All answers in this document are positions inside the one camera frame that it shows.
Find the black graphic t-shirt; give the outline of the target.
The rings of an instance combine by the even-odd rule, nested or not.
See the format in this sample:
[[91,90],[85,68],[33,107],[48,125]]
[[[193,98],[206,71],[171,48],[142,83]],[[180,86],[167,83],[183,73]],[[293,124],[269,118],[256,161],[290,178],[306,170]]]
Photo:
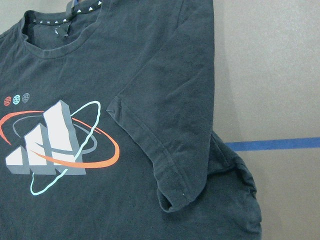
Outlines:
[[211,0],[85,0],[0,36],[3,240],[259,240],[215,134]]

